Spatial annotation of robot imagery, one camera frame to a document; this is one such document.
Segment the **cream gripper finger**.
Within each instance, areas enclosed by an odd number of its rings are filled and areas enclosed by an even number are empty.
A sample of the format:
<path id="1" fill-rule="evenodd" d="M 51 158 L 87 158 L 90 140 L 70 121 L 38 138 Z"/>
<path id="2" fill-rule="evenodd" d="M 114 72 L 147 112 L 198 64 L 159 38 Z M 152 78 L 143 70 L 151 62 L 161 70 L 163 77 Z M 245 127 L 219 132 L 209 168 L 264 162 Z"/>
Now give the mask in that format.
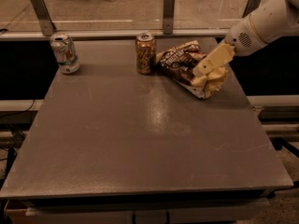
<path id="1" fill-rule="evenodd" d="M 216 68 L 219 68 L 230 62 L 235 56 L 235 47 L 221 43 L 208 53 L 192 70 L 196 77 L 207 75 Z"/>
<path id="2" fill-rule="evenodd" d="M 191 85 L 196 88 L 204 88 L 205 85 L 221 86 L 224 83 L 225 77 L 226 68 L 221 66 L 214 69 L 207 75 L 200 74 L 198 77 L 194 77 L 191 81 Z"/>

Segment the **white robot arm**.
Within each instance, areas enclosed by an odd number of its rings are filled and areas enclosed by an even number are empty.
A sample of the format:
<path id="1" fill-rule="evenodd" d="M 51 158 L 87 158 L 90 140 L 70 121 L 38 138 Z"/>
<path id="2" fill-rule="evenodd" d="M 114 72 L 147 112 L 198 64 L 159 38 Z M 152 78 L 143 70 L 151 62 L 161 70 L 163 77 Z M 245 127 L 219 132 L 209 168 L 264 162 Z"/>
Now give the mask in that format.
<path id="1" fill-rule="evenodd" d="M 191 84 L 206 85 L 207 76 L 234 56 L 248 56 L 269 43 L 299 33 L 299 0 L 268 0 L 234 25 L 220 44 L 192 70 Z"/>

